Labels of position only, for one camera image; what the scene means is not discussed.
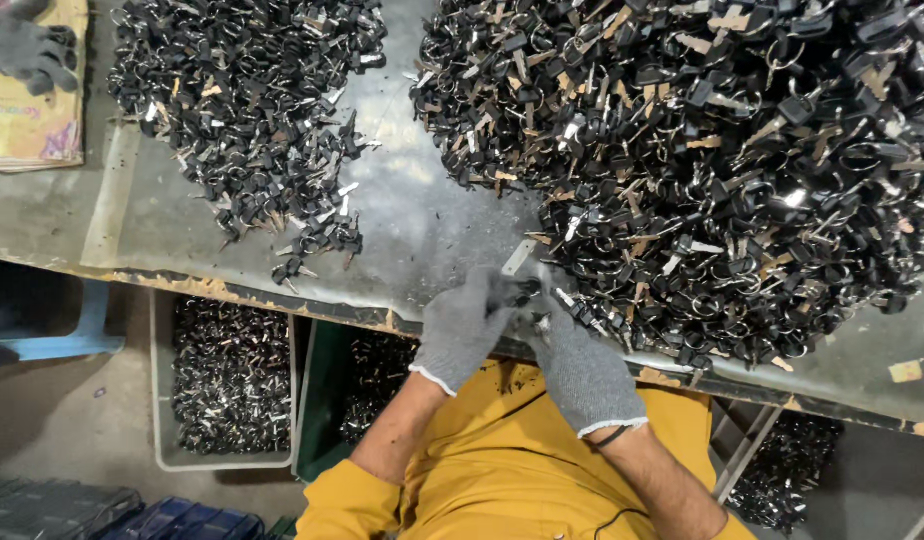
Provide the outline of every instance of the glove cuff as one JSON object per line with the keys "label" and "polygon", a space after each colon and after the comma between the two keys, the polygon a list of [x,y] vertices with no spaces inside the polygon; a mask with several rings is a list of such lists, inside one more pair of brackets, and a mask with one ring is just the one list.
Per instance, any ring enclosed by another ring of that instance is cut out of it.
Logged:
{"label": "glove cuff", "polygon": [[602,422],[596,422],[588,427],[583,427],[579,429],[579,432],[576,433],[578,438],[588,436],[588,434],[594,432],[595,430],[601,430],[602,428],[612,428],[612,426],[628,426],[629,428],[638,428],[648,424],[648,417],[642,416],[640,418],[633,418],[631,420],[604,420]]}
{"label": "glove cuff", "polygon": [[450,387],[446,384],[446,382],[445,382],[444,380],[442,380],[442,379],[439,378],[438,376],[435,376],[434,374],[432,374],[432,372],[429,371],[428,369],[426,369],[425,366],[420,366],[420,365],[416,365],[416,364],[411,364],[411,365],[408,366],[408,370],[409,370],[409,371],[413,371],[413,372],[415,372],[415,373],[418,373],[418,374],[422,375],[423,377],[425,377],[426,379],[432,381],[432,383],[435,383],[435,384],[438,385],[439,387],[442,387],[442,389],[445,391],[445,393],[448,394],[449,396],[451,396],[451,397],[453,397],[453,398],[458,397],[458,393],[454,392],[454,391],[452,390],[452,388],[450,388]]}

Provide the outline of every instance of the person's left hand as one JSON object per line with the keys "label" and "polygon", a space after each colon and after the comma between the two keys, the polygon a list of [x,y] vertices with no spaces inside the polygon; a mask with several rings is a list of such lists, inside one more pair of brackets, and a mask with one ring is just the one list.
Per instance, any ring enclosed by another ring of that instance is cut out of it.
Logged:
{"label": "person's left hand", "polygon": [[516,313],[506,298],[512,283],[498,269],[478,267],[468,272],[464,285],[436,296],[422,311],[421,345],[409,371],[455,398]]}
{"label": "person's left hand", "polygon": [[24,82],[34,96],[55,87],[65,92],[79,88],[70,71],[78,65],[75,32],[32,22],[47,7],[48,0],[15,0],[0,7],[0,73]]}

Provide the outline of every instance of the green bin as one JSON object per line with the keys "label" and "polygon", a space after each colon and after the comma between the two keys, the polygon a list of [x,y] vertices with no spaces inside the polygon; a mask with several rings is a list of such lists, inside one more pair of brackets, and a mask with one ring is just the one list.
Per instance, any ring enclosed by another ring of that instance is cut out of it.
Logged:
{"label": "green bin", "polygon": [[312,321],[299,397],[299,451],[292,462],[292,474],[305,482],[314,482],[352,453],[339,426],[345,418],[351,346],[360,332],[354,326]]}

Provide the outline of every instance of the gray plastic bin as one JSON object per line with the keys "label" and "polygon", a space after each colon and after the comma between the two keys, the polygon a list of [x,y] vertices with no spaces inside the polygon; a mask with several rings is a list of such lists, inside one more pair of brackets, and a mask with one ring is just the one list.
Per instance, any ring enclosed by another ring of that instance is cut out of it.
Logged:
{"label": "gray plastic bin", "polygon": [[292,464],[299,446],[299,434],[296,428],[299,403],[299,363],[298,340],[302,346],[308,345],[305,336],[299,335],[302,317],[289,315],[289,351],[292,356],[292,410],[291,442],[292,448],[285,451],[270,451],[255,454],[230,453],[226,455],[199,455],[179,448],[176,444],[179,435],[179,422],[172,411],[172,386],[175,382],[175,348],[172,340],[175,335],[175,299],[176,293],[159,289],[149,290],[149,316],[152,321],[152,417],[155,420],[156,462],[158,466],[170,473],[186,471],[214,471],[222,469],[279,469]]}

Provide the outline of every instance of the black wristband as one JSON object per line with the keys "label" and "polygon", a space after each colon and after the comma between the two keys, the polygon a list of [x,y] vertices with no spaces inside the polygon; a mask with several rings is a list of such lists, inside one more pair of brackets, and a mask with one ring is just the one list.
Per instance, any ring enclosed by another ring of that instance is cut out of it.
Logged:
{"label": "black wristband", "polygon": [[613,434],[609,435],[608,437],[605,437],[604,439],[602,439],[599,443],[597,443],[597,444],[595,445],[595,448],[605,448],[605,447],[609,446],[609,445],[612,443],[612,441],[618,439],[619,436],[621,436],[622,434],[624,434],[625,431],[628,430],[628,429],[629,429],[629,425],[620,425],[620,426],[618,427],[618,429],[615,430],[615,433],[613,433]]}

